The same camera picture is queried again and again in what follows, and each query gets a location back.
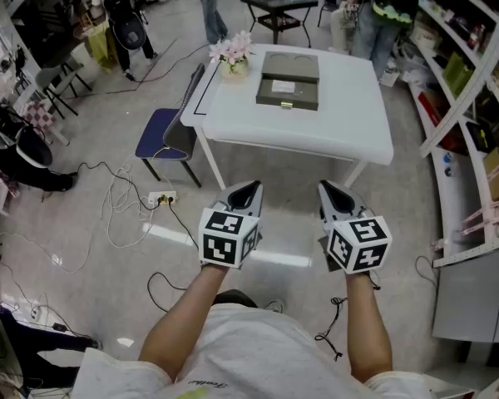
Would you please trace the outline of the red bottle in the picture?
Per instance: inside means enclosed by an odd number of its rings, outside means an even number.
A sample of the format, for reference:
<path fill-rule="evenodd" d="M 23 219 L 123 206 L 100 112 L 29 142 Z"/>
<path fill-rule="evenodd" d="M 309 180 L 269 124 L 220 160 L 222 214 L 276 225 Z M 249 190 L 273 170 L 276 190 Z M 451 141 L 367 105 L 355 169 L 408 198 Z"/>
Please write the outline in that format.
<path fill-rule="evenodd" d="M 478 24 L 471 30 L 467 45 L 474 52 L 476 52 L 481 46 L 484 33 L 485 33 L 484 24 Z"/>

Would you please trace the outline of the yellow-green cloth covered table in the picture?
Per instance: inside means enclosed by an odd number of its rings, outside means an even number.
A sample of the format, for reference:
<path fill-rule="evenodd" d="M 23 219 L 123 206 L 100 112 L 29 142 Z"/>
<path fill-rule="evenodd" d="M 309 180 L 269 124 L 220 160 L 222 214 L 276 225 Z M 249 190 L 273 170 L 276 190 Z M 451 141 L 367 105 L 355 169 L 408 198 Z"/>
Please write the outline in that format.
<path fill-rule="evenodd" d="M 100 68 L 107 74 L 111 73 L 112 69 L 119 65 L 119 61 L 109 22 L 104 21 L 99 25 L 90 26 L 82 36 L 87 39 L 92 55 Z"/>

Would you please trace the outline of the person's left forearm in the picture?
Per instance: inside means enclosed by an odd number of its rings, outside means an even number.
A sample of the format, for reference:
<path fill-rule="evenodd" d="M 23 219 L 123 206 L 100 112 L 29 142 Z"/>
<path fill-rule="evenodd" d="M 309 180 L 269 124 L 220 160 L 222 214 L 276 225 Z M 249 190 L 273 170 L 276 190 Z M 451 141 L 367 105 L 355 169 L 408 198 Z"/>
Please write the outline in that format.
<path fill-rule="evenodd" d="M 220 286 L 226 267 L 207 265 L 191 282 L 177 303 L 150 330 L 139 360 L 162 369 L 175 381 L 192 353 Z"/>

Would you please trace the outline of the checkered stool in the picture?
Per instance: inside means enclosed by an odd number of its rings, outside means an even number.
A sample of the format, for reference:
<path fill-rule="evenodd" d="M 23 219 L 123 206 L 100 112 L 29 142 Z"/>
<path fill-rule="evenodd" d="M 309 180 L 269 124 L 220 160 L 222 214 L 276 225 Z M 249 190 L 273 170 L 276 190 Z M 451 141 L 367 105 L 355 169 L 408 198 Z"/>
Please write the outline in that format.
<path fill-rule="evenodd" d="M 20 109 L 20 115 L 43 133 L 49 133 L 58 139 L 64 146 L 70 141 L 62 134 L 62 123 L 49 111 L 49 101 L 29 101 Z"/>

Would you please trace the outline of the green paper bags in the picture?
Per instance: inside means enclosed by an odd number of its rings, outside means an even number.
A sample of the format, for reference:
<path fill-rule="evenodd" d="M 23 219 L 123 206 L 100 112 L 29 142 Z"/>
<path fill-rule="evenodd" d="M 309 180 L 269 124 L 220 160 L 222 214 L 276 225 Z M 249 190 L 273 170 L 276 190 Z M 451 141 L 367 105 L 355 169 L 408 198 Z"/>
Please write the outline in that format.
<path fill-rule="evenodd" d="M 449 90 L 455 99 L 462 93 L 474 70 L 470 68 L 461 56 L 453 52 L 442 73 Z"/>

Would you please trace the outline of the olive green box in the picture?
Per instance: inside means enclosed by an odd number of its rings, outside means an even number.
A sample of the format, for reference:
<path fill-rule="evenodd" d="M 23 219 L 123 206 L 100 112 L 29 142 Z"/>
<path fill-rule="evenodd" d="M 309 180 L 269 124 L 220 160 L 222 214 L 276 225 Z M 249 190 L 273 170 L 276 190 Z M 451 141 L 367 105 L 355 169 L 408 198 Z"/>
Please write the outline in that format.
<path fill-rule="evenodd" d="M 295 93 L 293 95 L 273 93 L 272 80 L 295 81 Z M 266 52 L 255 100 L 257 104 L 286 109 L 318 110 L 318 57 L 292 52 Z"/>

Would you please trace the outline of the white power strip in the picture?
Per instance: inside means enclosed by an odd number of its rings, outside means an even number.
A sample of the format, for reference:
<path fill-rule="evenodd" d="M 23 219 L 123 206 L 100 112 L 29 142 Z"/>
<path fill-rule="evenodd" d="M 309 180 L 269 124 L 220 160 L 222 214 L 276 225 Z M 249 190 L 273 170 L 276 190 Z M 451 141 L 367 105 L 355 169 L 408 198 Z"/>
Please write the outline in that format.
<path fill-rule="evenodd" d="M 160 192 L 150 192 L 148 195 L 148 204 L 154 207 L 158 204 L 165 205 L 169 203 L 174 203 L 178 199 L 178 194 L 175 191 L 160 191 Z"/>

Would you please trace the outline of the white table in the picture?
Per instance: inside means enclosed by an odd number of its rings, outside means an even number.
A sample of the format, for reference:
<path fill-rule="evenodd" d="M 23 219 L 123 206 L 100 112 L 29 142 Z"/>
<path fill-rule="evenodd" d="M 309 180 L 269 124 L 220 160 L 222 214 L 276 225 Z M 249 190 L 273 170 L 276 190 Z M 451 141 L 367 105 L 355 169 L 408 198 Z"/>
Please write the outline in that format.
<path fill-rule="evenodd" d="M 264 56 L 275 51 L 318 57 L 318 110 L 256 103 Z M 195 130 L 221 188 L 225 182 L 209 140 L 349 160 L 352 164 L 341 181 L 346 186 L 352 185 L 366 165 L 392 162 L 388 116 L 370 61 L 310 48 L 256 44 L 246 77 L 225 79 L 216 64 L 207 69 L 215 69 L 215 77 L 201 106 L 205 114 L 192 113 L 195 89 L 180 120 Z"/>

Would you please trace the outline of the white shelving rack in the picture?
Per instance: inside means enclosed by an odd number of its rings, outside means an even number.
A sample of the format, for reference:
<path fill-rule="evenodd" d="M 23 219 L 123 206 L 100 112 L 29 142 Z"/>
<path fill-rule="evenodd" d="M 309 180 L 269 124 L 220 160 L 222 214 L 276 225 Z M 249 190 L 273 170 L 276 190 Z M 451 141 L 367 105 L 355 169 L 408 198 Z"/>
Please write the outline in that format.
<path fill-rule="evenodd" d="M 467 42 L 478 24 L 485 33 L 474 52 Z M 499 0 L 419 0 L 407 44 L 422 64 L 405 80 L 437 181 L 442 232 L 432 250 L 442 267 L 499 249 L 499 200 L 483 164 L 499 147 Z M 457 99 L 442 76 L 453 52 L 474 70 Z"/>

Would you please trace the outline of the black side table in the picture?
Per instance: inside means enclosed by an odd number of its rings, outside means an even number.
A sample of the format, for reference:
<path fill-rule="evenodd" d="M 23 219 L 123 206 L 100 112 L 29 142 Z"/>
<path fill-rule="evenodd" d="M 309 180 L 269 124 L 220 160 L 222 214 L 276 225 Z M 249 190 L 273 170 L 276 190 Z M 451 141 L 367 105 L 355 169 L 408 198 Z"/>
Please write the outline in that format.
<path fill-rule="evenodd" d="M 305 23 L 312 8 L 319 5 L 317 0 L 291 2 L 289 0 L 240 0 L 248 9 L 252 18 L 249 31 L 252 32 L 255 24 L 269 29 L 273 34 L 273 44 L 277 45 L 279 35 L 288 30 L 302 28 L 309 47 L 311 39 Z"/>

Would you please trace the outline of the person's right forearm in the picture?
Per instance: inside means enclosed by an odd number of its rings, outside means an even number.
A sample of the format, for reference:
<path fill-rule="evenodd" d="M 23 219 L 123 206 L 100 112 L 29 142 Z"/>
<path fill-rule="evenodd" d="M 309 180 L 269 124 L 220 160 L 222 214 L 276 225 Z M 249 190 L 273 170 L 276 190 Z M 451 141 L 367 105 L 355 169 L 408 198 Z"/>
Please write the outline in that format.
<path fill-rule="evenodd" d="M 369 276 L 348 274 L 346 285 L 348 360 L 351 375 L 365 383 L 378 374 L 392 371 L 392 348 Z"/>

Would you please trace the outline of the person's dark trousers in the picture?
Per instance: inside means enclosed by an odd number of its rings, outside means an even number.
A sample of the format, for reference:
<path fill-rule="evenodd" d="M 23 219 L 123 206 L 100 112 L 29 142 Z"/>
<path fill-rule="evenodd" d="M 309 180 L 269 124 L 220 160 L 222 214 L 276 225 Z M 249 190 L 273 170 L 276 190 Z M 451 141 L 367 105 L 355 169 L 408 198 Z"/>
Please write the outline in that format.
<path fill-rule="evenodd" d="M 249 296 L 238 289 L 230 289 L 222 293 L 218 293 L 213 304 L 239 304 L 247 308 L 258 307 L 257 304 Z"/>

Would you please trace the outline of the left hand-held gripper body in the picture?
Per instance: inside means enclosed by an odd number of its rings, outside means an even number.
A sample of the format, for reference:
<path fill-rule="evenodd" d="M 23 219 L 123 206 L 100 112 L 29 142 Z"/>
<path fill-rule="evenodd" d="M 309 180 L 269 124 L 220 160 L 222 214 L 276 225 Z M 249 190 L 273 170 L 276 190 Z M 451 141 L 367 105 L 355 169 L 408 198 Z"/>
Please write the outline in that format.
<path fill-rule="evenodd" d="M 240 269 L 256 248 L 259 230 L 259 217 L 205 208 L 198 235 L 200 263 Z"/>

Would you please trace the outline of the blue chair with stitched back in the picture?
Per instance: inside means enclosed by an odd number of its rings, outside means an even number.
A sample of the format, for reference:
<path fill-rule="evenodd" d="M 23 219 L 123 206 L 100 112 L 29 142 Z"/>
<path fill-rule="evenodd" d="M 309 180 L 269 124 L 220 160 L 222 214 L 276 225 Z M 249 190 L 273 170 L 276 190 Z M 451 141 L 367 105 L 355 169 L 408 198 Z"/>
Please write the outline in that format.
<path fill-rule="evenodd" d="M 149 119 L 138 142 L 135 156 L 145 164 L 157 181 L 161 178 L 151 166 L 150 161 L 173 160 L 180 162 L 195 185 L 198 188 L 201 187 L 201 183 L 188 164 L 194 152 L 197 134 L 192 127 L 184 126 L 180 118 L 204 73 L 205 65 L 200 63 L 191 75 L 180 107 L 157 109 Z"/>

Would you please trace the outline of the pink flowers in cream pot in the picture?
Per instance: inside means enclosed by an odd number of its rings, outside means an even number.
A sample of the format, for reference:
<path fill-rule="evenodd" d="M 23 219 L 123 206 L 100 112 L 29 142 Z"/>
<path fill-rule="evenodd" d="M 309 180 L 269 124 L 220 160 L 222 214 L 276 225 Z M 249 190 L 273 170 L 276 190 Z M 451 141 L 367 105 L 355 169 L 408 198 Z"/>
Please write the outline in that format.
<path fill-rule="evenodd" d="M 249 58 L 253 55 L 252 45 L 250 32 L 238 32 L 231 39 L 210 45 L 211 63 L 219 65 L 223 78 L 244 78 L 250 70 Z"/>

